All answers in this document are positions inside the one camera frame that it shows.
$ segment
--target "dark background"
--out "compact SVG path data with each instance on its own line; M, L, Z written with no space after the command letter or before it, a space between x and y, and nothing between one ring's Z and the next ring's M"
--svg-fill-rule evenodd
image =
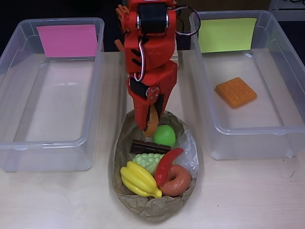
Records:
M189 4L197 10L250 10L266 9L270 0L178 0L178 4ZM6 47L18 23L25 19L98 17L105 22L104 49L118 51L114 41L121 38L115 8L122 0L51 0L51 1L1 1L0 6L0 54ZM280 22L288 39L305 63L305 21ZM178 37L178 49L188 49L189 39Z

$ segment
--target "light green corn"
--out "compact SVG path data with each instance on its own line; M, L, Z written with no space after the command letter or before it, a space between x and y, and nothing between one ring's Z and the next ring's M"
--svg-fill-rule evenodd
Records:
M144 167L151 175L154 176L156 168L164 154L138 154L133 161Z

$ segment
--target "chocolate bar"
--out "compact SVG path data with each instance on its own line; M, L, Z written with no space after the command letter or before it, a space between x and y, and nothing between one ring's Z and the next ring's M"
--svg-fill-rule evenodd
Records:
M131 154L166 154L171 148L156 143L133 140L130 148Z

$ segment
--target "brown paper bag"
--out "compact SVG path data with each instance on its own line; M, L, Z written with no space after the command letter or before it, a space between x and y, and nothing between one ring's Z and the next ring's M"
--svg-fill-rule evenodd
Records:
M186 125L173 114L165 111L160 119L160 124L171 126L177 138L183 137ZM144 220L161 222L174 215L183 207L195 188L196 179L192 179L189 188L179 197L146 198L132 193L122 183L120 169L126 166L127 161L131 161L135 157L135 155L130 154L133 139L146 140L142 130L135 124L134 111L131 111L126 115L116 147L114 148L113 189L122 204L129 211L137 214Z

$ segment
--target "pink sticky note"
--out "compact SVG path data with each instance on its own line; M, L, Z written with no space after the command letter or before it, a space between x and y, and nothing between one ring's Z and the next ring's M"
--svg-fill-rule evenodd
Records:
M52 25L37 27L46 57L95 56L94 25Z

